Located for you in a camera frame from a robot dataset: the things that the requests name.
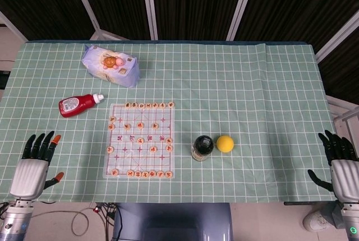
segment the red squeeze bottle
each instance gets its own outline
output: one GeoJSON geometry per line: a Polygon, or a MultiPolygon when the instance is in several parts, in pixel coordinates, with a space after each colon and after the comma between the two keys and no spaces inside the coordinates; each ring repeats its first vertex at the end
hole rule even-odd
{"type": "Polygon", "coordinates": [[[58,102],[58,109],[64,118],[78,115],[87,108],[92,108],[103,100],[102,94],[86,94],[83,96],[74,96],[58,102]]]}

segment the robotic hand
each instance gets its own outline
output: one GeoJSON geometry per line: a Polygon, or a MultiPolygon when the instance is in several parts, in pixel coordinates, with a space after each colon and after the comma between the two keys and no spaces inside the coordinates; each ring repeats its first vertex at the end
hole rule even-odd
{"type": "Polygon", "coordinates": [[[308,170],[315,184],[334,192],[343,204],[342,216],[348,239],[359,240],[359,159],[353,145],[345,138],[325,131],[327,137],[319,133],[326,158],[330,166],[332,183],[320,180],[312,170],[308,170]]]}
{"type": "Polygon", "coordinates": [[[38,198],[44,189],[55,185],[62,179],[63,172],[60,172],[53,179],[46,180],[55,147],[61,138],[60,135],[55,136],[50,143],[53,135],[54,131],[46,137],[42,133],[34,145],[36,135],[32,135],[27,141],[10,188],[10,194],[16,198],[16,202],[6,211],[0,230],[0,241],[23,240],[34,209],[31,206],[32,201],[38,198]]]}

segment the white shoe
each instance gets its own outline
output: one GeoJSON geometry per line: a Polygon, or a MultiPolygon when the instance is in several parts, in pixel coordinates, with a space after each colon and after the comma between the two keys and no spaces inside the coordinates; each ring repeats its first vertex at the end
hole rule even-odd
{"type": "Polygon", "coordinates": [[[321,215],[320,211],[309,213],[303,219],[303,226],[307,231],[323,231],[331,226],[321,215]]]}

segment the table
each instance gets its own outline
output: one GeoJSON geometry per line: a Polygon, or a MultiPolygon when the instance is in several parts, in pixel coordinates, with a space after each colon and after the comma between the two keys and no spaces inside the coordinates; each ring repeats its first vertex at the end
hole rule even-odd
{"type": "Polygon", "coordinates": [[[8,194],[16,164],[31,134],[55,130],[62,139],[48,178],[63,180],[45,201],[270,202],[332,200],[307,169],[330,180],[317,133],[334,131],[310,45],[240,43],[164,44],[79,42],[24,44],[0,103],[0,198],[8,194]],[[85,43],[139,58],[141,79],[127,89],[89,75],[85,43]],[[58,102],[102,93],[106,99],[73,118],[58,102]],[[109,106],[127,101],[173,101],[173,179],[104,179],[109,106]],[[199,135],[231,135],[228,154],[202,163],[190,147],[199,135]]]}

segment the black curtain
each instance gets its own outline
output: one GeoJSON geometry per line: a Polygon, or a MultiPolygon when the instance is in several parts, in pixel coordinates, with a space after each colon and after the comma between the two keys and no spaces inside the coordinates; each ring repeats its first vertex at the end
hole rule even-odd
{"type": "Polygon", "coordinates": [[[317,52],[359,10],[359,0],[248,0],[235,40],[305,41],[317,52]]]}
{"type": "Polygon", "coordinates": [[[145,0],[89,0],[100,28],[133,40],[150,40],[145,0]]]}
{"type": "Polygon", "coordinates": [[[158,39],[225,40],[238,0],[154,0],[158,39]]]}
{"type": "Polygon", "coordinates": [[[0,0],[0,11],[29,40],[90,39],[95,31],[81,0],[0,0]]]}
{"type": "Polygon", "coordinates": [[[359,105],[359,28],[319,63],[319,70],[326,94],[359,105]]]}

